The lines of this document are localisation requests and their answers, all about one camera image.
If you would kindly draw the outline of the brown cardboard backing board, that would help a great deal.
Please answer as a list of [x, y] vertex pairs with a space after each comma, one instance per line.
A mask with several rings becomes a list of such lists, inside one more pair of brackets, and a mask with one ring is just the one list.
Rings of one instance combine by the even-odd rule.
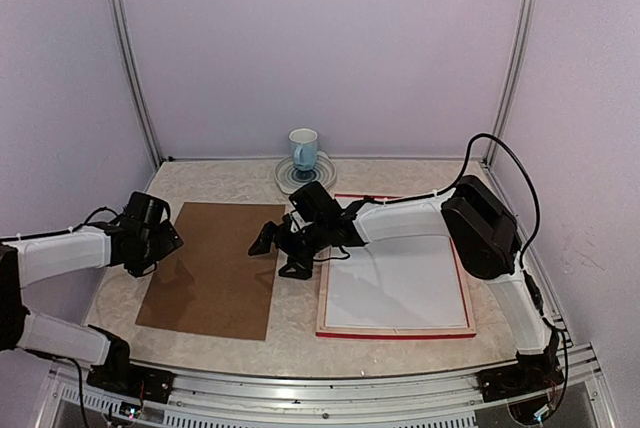
[[278, 204], [186, 202], [175, 228], [184, 245], [152, 275], [136, 324], [187, 334], [263, 341], [278, 252], [251, 257]]

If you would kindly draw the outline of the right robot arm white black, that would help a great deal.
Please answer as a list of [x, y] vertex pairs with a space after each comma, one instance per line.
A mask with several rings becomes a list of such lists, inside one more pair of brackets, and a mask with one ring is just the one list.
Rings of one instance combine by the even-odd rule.
[[442, 235], [466, 273], [488, 285], [514, 336], [515, 363], [479, 374], [486, 397], [506, 398], [568, 380], [566, 337], [549, 319], [541, 291], [525, 268], [529, 244], [520, 239], [514, 215], [478, 177], [461, 176], [449, 187], [423, 195], [389, 200], [365, 196], [347, 205], [313, 181], [289, 201], [292, 212], [279, 223], [266, 222], [248, 249], [251, 256], [273, 248], [284, 252], [281, 276], [309, 279], [320, 253], [329, 248], [346, 252]]

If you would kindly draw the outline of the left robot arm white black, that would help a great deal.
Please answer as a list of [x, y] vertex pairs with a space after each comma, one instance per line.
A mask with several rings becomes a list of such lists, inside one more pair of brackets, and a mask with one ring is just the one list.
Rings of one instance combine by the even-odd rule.
[[55, 236], [17, 238], [1, 244], [1, 349], [20, 348], [89, 364], [121, 393], [140, 382], [126, 341], [105, 330], [33, 311], [24, 288], [63, 274], [123, 267], [143, 277], [183, 241], [168, 220], [157, 227], [128, 228], [110, 223], [85, 225]]

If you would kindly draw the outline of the striped ceramic plate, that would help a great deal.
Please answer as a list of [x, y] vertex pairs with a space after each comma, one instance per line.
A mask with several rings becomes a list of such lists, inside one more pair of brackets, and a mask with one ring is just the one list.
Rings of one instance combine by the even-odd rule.
[[337, 181], [337, 169], [324, 151], [318, 152], [316, 164], [310, 171], [296, 169], [291, 158], [281, 160], [274, 169], [274, 182], [286, 195], [313, 181], [318, 181], [325, 189], [333, 187]]

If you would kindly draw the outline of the light blue ceramic mug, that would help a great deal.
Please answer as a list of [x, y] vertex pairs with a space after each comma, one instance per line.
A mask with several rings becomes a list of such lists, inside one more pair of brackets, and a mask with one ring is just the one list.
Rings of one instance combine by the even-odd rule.
[[318, 133], [309, 128], [298, 128], [289, 133], [288, 139], [294, 168], [311, 171], [317, 163]]

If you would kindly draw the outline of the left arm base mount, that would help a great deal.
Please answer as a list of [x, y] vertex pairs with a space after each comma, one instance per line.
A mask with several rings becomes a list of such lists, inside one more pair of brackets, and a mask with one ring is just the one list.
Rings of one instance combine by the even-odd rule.
[[109, 372], [104, 367], [92, 367], [87, 375], [87, 383], [143, 402], [167, 404], [175, 377], [174, 373], [167, 370], [132, 364], [120, 374]]

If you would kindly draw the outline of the left aluminium corner post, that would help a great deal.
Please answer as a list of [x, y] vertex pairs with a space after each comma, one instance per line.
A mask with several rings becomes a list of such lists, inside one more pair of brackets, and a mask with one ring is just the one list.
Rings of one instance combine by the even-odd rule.
[[125, 3], [124, 0], [108, 0], [108, 3], [125, 77], [131, 94], [134, 112], [140, 125], [143, 142], [153, 167], [159, 169], [163, 163], [163, 154], [145, 100], [129, 33]]

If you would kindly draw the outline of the aluminium corner post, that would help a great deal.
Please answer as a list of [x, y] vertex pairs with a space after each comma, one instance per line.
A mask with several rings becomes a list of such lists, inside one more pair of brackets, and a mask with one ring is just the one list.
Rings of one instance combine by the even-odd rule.
[[129, 33], [125, 3], [124, 0], [108, 0], [108, 3], [125, 77], [131, 94], [134, 112], [140, 125], [143, 142], [153, 167], [159, 169], [163, 163], [163, 154], [145, 100]]
[[536, 0], [521, 0], [518, 10], [515, 37], [509, 57], [506, 77], [499, 98], [498, 111], [492, 127], [492, 135], [501, 139], [506, 131], [513, 106], [518, 81], [526, 56], [531, 23]]

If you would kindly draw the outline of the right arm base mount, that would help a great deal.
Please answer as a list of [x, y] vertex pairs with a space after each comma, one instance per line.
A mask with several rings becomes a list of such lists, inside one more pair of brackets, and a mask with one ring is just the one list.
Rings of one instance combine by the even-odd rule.
[[513, 420], [522, 426], [536, 426], [556, 410], [566, 388], [567, 375], [553, 349], [543, 354], [516, 354], [516, 362], [498, 368], [481, 370], [477, 374], [485, 403], [523, 397], [509, 403]]

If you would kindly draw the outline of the aluminium front rail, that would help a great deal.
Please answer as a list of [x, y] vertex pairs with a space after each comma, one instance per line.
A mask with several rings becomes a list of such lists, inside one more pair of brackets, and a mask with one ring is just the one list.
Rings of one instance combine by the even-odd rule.
[[356, 378], [274, 378], [175, 369], [163, 403], [79, 383], [56, 363], [45, 379], [31, 427], [515, 427], [514, 414], [562, 402], [537, 427], [616, 427], [618, 417], [593, 348], [560, 353], [568, 381], [514, 398], [489, 400], [482, 367], [430, 374]]

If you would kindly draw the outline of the right aluminium corner post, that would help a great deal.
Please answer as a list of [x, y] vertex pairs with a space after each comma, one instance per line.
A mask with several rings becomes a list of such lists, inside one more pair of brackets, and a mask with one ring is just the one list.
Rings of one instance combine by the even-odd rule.
[[492, 135], [501, 139], [506, 131], [513, 106], [518, 81], [526, 56], [531, 23], [536, 0], [521, 0], [518, 10], [515, 37], [509, 57], [506, 77], [499, 98], [498, 111], [492, 127]]

